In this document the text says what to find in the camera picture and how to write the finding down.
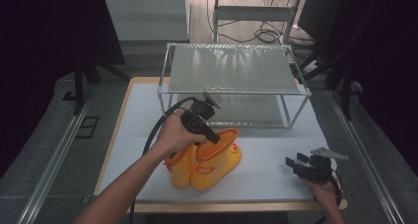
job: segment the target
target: white table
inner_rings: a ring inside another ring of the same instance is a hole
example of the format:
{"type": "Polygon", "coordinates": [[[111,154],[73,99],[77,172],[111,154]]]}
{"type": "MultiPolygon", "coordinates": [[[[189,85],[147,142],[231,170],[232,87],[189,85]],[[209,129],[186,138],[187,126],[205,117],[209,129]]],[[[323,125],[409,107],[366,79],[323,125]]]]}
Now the white table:
{"type": "MultiPolygon", "coordinates": [[[[106,154],[95,194],[99,194],[141,155],[161,116],[158,78],[131,80],[106,154]]],[[[173,187],[171,174],[159,166],[136,199],[135,211],[233,212],[318,209],[309,188],[285,165],[285,157],[327,147],[311,103],[292,129],[241,128],[236,142],[241,163],[207,190],[173,187]]],[[[343,200],[340,208],[345,208],[343,200]]]]}

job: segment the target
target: white wall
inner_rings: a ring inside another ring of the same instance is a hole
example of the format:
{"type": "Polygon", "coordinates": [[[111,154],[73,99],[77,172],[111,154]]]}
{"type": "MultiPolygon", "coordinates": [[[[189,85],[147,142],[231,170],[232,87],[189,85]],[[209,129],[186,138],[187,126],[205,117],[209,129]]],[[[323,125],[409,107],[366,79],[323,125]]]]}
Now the white wall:
{"type": "Polygon", "coordinates": [[[187,40],[188,0],[105,0],[119,40],[187,40]]]}

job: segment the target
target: human arm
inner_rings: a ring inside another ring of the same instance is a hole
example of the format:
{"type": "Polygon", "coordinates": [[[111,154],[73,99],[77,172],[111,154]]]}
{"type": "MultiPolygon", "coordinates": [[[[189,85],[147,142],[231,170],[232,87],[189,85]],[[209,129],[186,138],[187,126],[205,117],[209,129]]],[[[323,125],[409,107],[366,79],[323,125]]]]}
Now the human arm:
{"type": "Polygon", "coordinates": [[[173,152],[194,142],[204,143],[204,135],[188,132],[181,124],[181,112],[170,115],[150,150],[114,180],[82,212],[74,223],[119,223],[157,166],[173,152]]]}
{"type": "Polygon", "coordinates": [[[330,224],[345,224],[336,202],[335,188],[332,183],[320,185],[302,178],[301,180],[311,188],[326,221],[330,224]]]}

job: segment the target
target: yellow boot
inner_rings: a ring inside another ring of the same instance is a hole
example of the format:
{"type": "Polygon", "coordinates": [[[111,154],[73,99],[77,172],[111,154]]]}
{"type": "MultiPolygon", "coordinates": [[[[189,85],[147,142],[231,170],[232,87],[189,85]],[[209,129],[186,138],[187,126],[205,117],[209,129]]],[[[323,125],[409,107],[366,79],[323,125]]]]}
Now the yellow boot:
{"type": "Polygon", "coordinates": [[[241,149],[234,140],[238,131],[234,128],[222,130],[217,144],[208,141],[196,151],[197,167],[191,175],[191,183],[197,189],[207,189],[233,170],[242,157],[241,149]]]}
{"type": "Polygon", "coordinates": [[[171,181],[174,187],[185,187],[190,183],[191,174],[196,167],[196,146],[190,144],[172,158],[166,158],[165,164],[172,173],[171,181]]]}

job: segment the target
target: human hand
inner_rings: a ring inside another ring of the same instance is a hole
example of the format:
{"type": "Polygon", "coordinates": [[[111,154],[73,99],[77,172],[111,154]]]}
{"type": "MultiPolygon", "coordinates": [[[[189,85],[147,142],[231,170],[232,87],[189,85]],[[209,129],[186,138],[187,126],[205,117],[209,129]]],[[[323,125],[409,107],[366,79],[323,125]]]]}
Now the human hand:
{"type": "Polygon", "coordinates": [[[328,181],[325,184],[320,185],[301,177],[299,177],[299,179],[311,188],[311,192],[321,207],[337,206],[336,190],[332,185],[332,182],[328,181]]]}
{"type": "Polygon", "coordinates": [[[162,149],[167,156],[184,149],[191,143],[207,142],[205,135],[193,134],[183,127],[180,119],[183,113],[184,110],[179,110],[167,118],[153,146],[162,149]]]}

